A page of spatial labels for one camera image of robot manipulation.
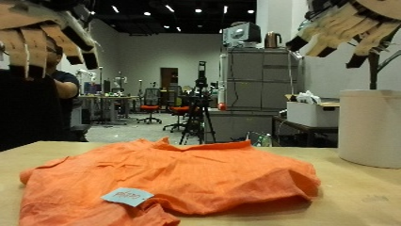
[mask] ceiling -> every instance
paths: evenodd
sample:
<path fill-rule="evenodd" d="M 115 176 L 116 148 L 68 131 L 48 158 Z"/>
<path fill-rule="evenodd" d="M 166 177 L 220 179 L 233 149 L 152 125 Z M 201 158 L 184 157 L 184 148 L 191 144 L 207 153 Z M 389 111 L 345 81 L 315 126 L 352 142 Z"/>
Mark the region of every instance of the ceiling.
<path fill-rule="evenodd" d="M 219 34 L 235 22 L 256 23 L 257 0 L 98 0 L 95 17 L 132 36 Z"/>

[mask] white box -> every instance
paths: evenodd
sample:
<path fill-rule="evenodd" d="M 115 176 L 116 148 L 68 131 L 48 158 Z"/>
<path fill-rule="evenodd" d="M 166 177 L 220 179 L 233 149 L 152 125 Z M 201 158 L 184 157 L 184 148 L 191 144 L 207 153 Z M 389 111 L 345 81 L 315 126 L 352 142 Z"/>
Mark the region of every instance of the white box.
<path fill-rule="evenodd" d="M 311 127 L 339 127 L 340 103 L 287 102 L 287 119 Z"/>

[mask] orange shirt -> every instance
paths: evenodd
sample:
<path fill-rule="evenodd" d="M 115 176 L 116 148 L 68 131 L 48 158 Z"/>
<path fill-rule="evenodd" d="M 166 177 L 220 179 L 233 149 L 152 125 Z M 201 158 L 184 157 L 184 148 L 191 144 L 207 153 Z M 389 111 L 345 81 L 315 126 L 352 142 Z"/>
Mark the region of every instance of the orange shirt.
<path fill-rule="evenodd" d="M 317 195 L 307 162 L 256 150 L 249 141 L 175 147 L 168 138 L 99 147 L 22 172 L 20 225 L 178 225 L 167 213 L 207 215 L 243 203 Z M 120 187 L 155 197 L 139 207 L 100 197 Z"/>

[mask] white container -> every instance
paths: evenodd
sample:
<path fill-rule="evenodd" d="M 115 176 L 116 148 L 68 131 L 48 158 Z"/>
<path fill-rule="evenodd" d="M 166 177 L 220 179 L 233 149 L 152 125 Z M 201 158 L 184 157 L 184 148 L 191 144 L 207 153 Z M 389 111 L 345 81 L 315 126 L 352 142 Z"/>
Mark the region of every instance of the white container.
<path fill-rule="evenodd" d="M 311 105 L 299 102 L 287 102 L 287 119 L 311 127 L 339 126 L 339 103 Z"/>
<path fill-rule="evenodd" d="M 401 168 L 401 91 L 340 93 L 339 155 L 379 168 Z"/>

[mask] shirt label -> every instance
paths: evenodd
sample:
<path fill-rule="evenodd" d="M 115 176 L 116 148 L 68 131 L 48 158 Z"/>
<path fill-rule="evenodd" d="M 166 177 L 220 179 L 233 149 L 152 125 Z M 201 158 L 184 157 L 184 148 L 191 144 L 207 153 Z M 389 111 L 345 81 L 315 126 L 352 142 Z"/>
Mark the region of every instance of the shirt label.
<path fill-rule="evenodd" d="M 126 203 L 131 206 L 138 207 L 146 202 L 154 194 L 136 188 L 122 187 L 112 191 L 110 194 L 102 196 L 102 199 L 110 202 Z"/>

